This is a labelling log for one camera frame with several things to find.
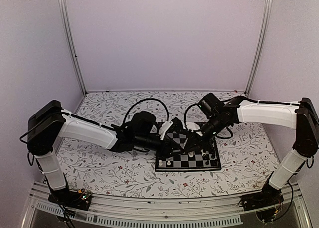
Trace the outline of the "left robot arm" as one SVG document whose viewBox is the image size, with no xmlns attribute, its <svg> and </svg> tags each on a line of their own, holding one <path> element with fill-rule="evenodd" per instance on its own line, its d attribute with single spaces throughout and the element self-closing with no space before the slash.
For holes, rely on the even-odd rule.
<svg viewBox="0 0 319 228">
<path fill-rule="evenodd" d="M 156 123 L 153 114 L 142 111 L 134 114 L 131 121 L 123 121 L 120 126 L 106 126 L 77 116 L 64 110 L 57 100 L 52 100 L 28 121 L 25 144 L 28 152 L 34 156 L 41 172 L 45 175 L 52 196 L 63 205 L 74 201 L 67 179 L 58 163 L 53 144 L 58 137 L 71 138 L 101 146 L 111 152 L 131 150 L 153 150 L 160 157 L 170 158 L 183 148 L 167 131 L 173 122 L 168 120 L 162 126 Z"/>
</svg>

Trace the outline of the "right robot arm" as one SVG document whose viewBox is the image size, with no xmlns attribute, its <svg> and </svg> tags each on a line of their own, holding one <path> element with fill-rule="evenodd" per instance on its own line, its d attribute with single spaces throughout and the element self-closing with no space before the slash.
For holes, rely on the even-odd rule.
<svg viewBox="0 0 319 228">
<path fill-rule="evenodd" d="M 184 127 L 198 135 L 200 142 L 216 137 L 229 126 L 242 123 L 258 123 L 294 132 L 291 149 L 258 194 L 258 202 L 262 206 L 273 202 L 277 198 L 277 191 L 297 174 L 307 159 L 313 157 L 319 149 L 319 118 L 309 98 L 276 102 L 235 96 L 221 101 L 209 93 L 197 102 L 196 106 L 206 115 L 207 122 L 202 127 L 184 122 Z"/>
</svg>

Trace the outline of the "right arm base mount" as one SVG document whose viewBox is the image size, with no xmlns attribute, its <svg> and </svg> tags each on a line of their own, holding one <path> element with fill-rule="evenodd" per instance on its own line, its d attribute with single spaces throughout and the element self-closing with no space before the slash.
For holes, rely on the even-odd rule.
<svg viewBox="0 0 319 228">
<path fill-rule="evenodd" d="M 241 196 L 238 206 L 244 211 L 262 209 L 257 211 L 257 218 L 264 223 L 269 223 L 275 220 L 283 201 L 281 190 L 265 185 L 260 192 Z"/>
</svg>

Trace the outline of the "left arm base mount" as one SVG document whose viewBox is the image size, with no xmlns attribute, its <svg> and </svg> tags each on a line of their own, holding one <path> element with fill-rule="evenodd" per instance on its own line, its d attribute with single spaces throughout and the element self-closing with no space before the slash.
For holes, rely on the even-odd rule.
<svg viewBox="0 0 319 228">
<path fill-rule="evenodd" d="M 56 203 L 62 207 L 70 207 L 79 210 L 88 211 L 91 205 L 92 195 L 91 191 L 86 191 L 84 188 L 71 191 L 68 187 L 60 190 L 50 189 L 48 200 Z"/>
</svg>

